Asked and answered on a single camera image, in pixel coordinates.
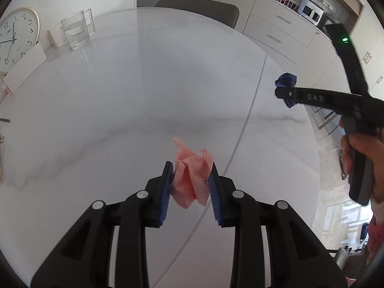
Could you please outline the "person's right hand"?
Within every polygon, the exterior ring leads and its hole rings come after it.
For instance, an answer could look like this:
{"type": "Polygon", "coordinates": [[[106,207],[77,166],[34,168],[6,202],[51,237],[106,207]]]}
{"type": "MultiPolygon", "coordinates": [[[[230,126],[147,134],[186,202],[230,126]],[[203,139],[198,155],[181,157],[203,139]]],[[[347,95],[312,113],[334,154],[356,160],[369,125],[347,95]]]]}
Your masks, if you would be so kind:
{"type": "Polygon", "coordinates": [[[383,129],[343,117],[342,163],[349,175],[349,197],[361,205],[383,202],[383,129]]]}

